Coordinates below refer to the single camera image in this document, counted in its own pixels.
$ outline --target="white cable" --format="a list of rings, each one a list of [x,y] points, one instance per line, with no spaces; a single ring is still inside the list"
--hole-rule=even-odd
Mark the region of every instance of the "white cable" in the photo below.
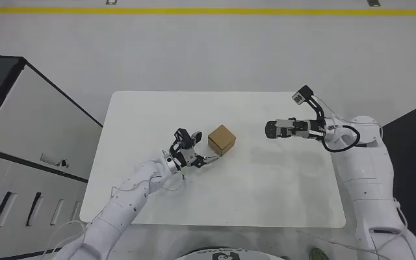
[[[379,253],[376,253],[376,252],[374,252],[374,251],[372,251],[372,250],[367,250],[367,249],[364,249],[364,248],[356,248],[355,246],[349,246],[349,245],[347,245],[347,244],[341,244],[341,243],[338,243],[338,242],[335,242],[335,241],[332,241],[332,240],[329,240],[329,239],[325,239],[325,238],[323,238],[323,237],[319,237],[319,236],[317,236],[317,235],[312,235],[312,234],[309,234],[309,233],[307,233],[307,232],[304,232],[304,231],[300,231],[300,230],[297,230],[297,232],[300,232],[300,233],[305,233],[306,235],[310,235],[310,236],[312,236],[312,237],[316,237],[316,238],[318,238],[318,239],[322,239],[323,241],[326,241],[326,242],[329,242],[329,243],[331,243],[331,244],[337,244],[337,245],[339,245],[339,246],[344,246],[345,248],[348,248],[348,249],[351,249],[351,250],[355,250],[355,251],[362,251],[362,252],[367,252],[367,253],[372,253],[373,255],[377,255],[377,256],[379,256],[379,257],[383,257],[384,259],[386,259],[386,260],[391,260],[390,258],[388,258],[388,257],[386,257],[386,256],[384,256],[384,255],[380,255]]]
[[[359,125],[378,125],[378,127],[380,128],[380,136],[383,138],[384,135],[384,131],[383,131],[383,127],[382,125],[380,125],[379,123],[372,123],[372,122],[368,122],[368,123],[362,123],[362,122],[353,122],[353,121],[348,121],[345,120],[342,116],[338,115],[337,113],[335,113],[326,103],[325,101],[323,101],[322,99],[320,99],[317,95],[314,95],[320,102],[322,102],[322,104],[324,104],[324,106],[332,112],[332,114],[338,118],[340,121],[343,121],[345,123],[350,123],[350,124],[359,124]]]
[[[400,209],[400,204],[397,202],[398,207],[397,210],[400,213],[400,215],[402,215],[403,221],[404,221],[404,227],[402,228],[402,230],[400,231],[399,234],[396,234],[394,237],[392,237],[391,239],[389,239],[388,241],[386,241],[384,244],[382,244],[377,250],[381,250],[386,244],[389,244],[391,241],[395,240],[396,238],[398,238],[399,236],[403,235],[404,232],[406,232],[408,230],[408,220],[406,220],[406,217],[404,216],[402,210]]]
[[[52,250],[52,252],[51,252],[51,254],[53,254],[53,253],[55,253],[55,250],[61,245],[61,244],[63,244],[63,243],[65,243],[66,241],[68,241],[68,240],[70,240],[70,239],[73,239],[73,238],[75,238],[75,237],[79,237],[79,236],[81,236],[82,235],[82,233],[80,233],[80,234],[76,234],[76,235],[73,235],[72,237],[68,237],[67,239],[64,239],[64,240],[62,240],[62,241],[60,241],[54,248],[53,248],[53,250]]]
[[[60,227],[58,227],[58,229],[57,230],[55,230],[55,232],[53,232],[53,234],[52,234],[52,236],[51,236],[51,238],[49,239],[49,242],[47,243],[47,246],[46,246],[46,249],[44,250],[44,253],[41,255],[41,257],[40,257],[40,260],[42,260],[44,257],[45,257],[45,255],[46,255],[46,252],[48,251],[48,248],[49,248],[49,245],[51,244],[51,242],[52,242],[52,239],[55,237],[55,235],[57,235],[57,233],[64,227],[64,226],[66,226],[66,225],[68,225],[68,224],[71,224],[71,223],[78,223],[81,227],[82,227],[82,229],[83,229],[83,235],[84,235],[84,238],[83,238],[83,240],[85,239],[85,226],[84,226],[84,224],[81,222],[81,221],[79,221],[79,220],[72,220],[72,221],[69,221],[69,222],[66,222],[65,224],[63,224],[63,225],[61,225]]]
[[[400,237],[400,236],[402,236],[407,230],[408,230],[408,220],[406,220],[406,217],[404,216],[404,214],[403,214],[403,212],[402,212],[402,210],[400,209],[400,204],[397,202],[397,206],[396,206],[396,208],[397,208],[397,210],[398,210],[398,212],[400,213],[400,215],[402,216],[402,218],[403,218],[403,221],[404,221],[404,227],[402,228],[402,230],[400,230],[400,233],[398,233],[398,234],[396,234],[394,237],[392,237],[391,239],[389,239],[389,240],[387,240],[386,242],[384,242],[379,248],[377,248],[377,249],[364,249],[364,248],[358,248],[358,247],[355,247],[355,246],[350,246],[350,245],[347,245],[347,244],[341,244],[341,243],[338,243],[338,242],[335,242],[335,241],[332,241],[332,240],[328,240],[328,239],[324,239],[324,238],[322,238],[322,237],[318,237],[318,236],[316,236],[316,235],[312,235],[312,234],[309,234],[309,233],[306,233],[306,232],[303,232],[303,231],[300,231],[300,230],[298,230],[298,232],[301,232],[301,233],[305,233],[305,234],[308,234],[308,235],[311,235],[311,236],[313,236],[313,237],[316,237],[316,238],[318,238],[318,239],[322,239],[322,240],[324,240],[324,241],[326,241],[326,242],[330,242],[331,244],[338,244],[339,246],[344,246],[345,248],[348,248],[348,249],[351,249],[351,250],[355,250],[355,251],[362,251],[362,252],[367,252],[367,253],[372,253],[372,254],[374,254],[374,255],[378,255],[378,256],[380,256],[380,257],[383,257],[384,259],[387,259],[387,260],[391,260],[390,258],[388,258],[388,257],[386,257],[386,256],[384,256],[384,255],[380,255],[380,254],[378,254],[377,253],[377,251],[380,251],[383,247],[385,247],[385,246],[387,246],[391,241],[393,241],[393,240],[395,240],[395,239],[397,239],[398,237]]]
[[[180,188],[182,188],[182,186],[183,186],[183,184],[184,184],[184,183],[185,183],[185,179],[183,179],[183,180],[182,180],[181,186],[179,186],[178,188],[173,188],[173,189],[170,189],[170,188],[164,188],[164,187],[161,187],[161,189],[164,189],[164,190],[169,190],[169,191],[179,190]]]
[[[112,198],[112,190],[113,189],[116,189],[116,190],[119,190],[119,191],[132,191],[132,190],[135,190],[135,189],[137,189],[138,188],[138,186],[140,185],[140,184],[142,184],[143,182],[148,182],[148,183],[150,183],[150,179],[149,180],[144,180],[144,181],[141,181],[141,182],[139,182],[138,184],[134,184],[133,185],[133,188],[130,188],[129,190],[122,190],[122,189],[120,189],[120,188],[117,188],[117,187],[111,187],[111,195],[110,195],[110,198]],[[90,223],[88,223],[88,225],[87,225],[87,227],[89,227],[90,226],[90,224],[101,214],[101,212],[103,212],[103,210],[104,210],[104,208],[102,209],[102,210],[100,210],[100,212],[92,219],[92,221],[90,222]],[[81,248],[81,246],[84,244],[84,240],[85,240],[85,232],[86,232],[86,228],[84,228],[83,229],[83,233],[82,233],[82,236],[83,236],[83,239],[82,239],[82,241],[81,241],[81,243],[78,245],[78,247],[77,247],[77,249],[75,249],[75,251],[69,256],[69,258],[68,259],[71,259],[71,257],[73,257],[74,255],[75,255],[75,253]],[[63,241],[61,241],[61,242],[59,242],[59,244],[62,244],[64,241],[66,241],[66,240],[69,240],[70,238],[68,238],[68,239],[64,239]]]

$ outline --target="white cabinet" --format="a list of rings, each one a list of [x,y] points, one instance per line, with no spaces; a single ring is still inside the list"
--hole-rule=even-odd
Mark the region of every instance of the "white cabinet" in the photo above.
[[[0,152],[88,179],[101,128],[25,66],[0,106]]]
[[[40,255],[79,219],[101,130],[24,58],[0,56],[0,258]]]
[[[7,163],[6,172],[2,168],[4,178],[0,183],[0,198],[4,201],[10,194],[0,214],[0,257],[45,250],[59,226],[79,219],[86,183],[0,159],[0,165]],[[68,224],[50,247],[79,232],[78,224]]]

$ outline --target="black cable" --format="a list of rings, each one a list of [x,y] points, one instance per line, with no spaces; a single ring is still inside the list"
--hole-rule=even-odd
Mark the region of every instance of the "black cable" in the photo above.
[[[361,135],[360,135],[359,131],[357,131],[357,129],[355,129],[352,126],[349,126],[349,125],[342,125],[342,127],[348,128],[348,129],[352,130],[353,132],[355,132],[355,134],[357,135],[356,140],[351,145],[349,145],[348,147],[343,148],[343,149],[338,149],[338,150],[332,150],[332,149],[330,149],[325,144],[325,140],[322,140],[322,145],[324,146],[324,148],[325,148],[326,151],[331,152],[331,153],[339,153],[339,152],[342,152],[342,151],[349,150],[349,149],[353,148],[354,146],[356,146],[358,144],[359,139],[361,138]]]

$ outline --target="cabinet handle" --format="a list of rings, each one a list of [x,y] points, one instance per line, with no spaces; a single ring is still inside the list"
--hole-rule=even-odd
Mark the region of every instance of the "cabinet handle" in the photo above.
[[[59,162],[51,162],[47,157],[46,157],[46,155],[44,155],[44,154],[42,154],[41,156],[40,156],[40,161],[42,161],[42,162],[44,162],[44,163],[47,163],[47,164],[50,164],[50,165],[53,165],[53,166],[60,166],[60,167],[64,167],[64,168],[68,168],[70,165],[66,162],[66,159],[62,159],[62,160],[60,160]]]
[[[5,225],[8,214],[10,213],[17,194],[8,191],[0,204],[0,228]]]
[[[33,226],[33,222],[38,216],[39,209],[40,209],[40,206],[42,205],[43,200],[44,200],[44,197],[42,197],[42,193],[37,192],[32,203],[31,211],[29,212],[29,215],[27,216],[27,221],[26,221],[27,227]]]

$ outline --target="green object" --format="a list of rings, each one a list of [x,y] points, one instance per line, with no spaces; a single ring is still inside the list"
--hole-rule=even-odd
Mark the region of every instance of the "green object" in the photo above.
[[[313,248],[309,253],[309,260],[329,260],[329,258],[321,249]]]

